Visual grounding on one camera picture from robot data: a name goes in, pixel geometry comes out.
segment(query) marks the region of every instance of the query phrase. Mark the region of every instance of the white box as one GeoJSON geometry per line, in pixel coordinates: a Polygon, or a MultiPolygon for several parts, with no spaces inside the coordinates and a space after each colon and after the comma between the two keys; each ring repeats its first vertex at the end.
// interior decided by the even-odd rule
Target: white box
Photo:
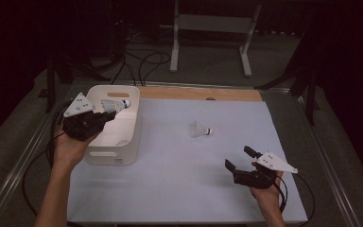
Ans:
{"type": "Polygon", "coordinates": [[[87,94],[96,112],[103,112],[102,99],[128,99],[131,106],[107,122],[104,131],[90,144],[85,153],[92,165],[130,165],[138,153],[141,117],[138,114],[140,90],[134,86],[97,85],[87,94]]]}

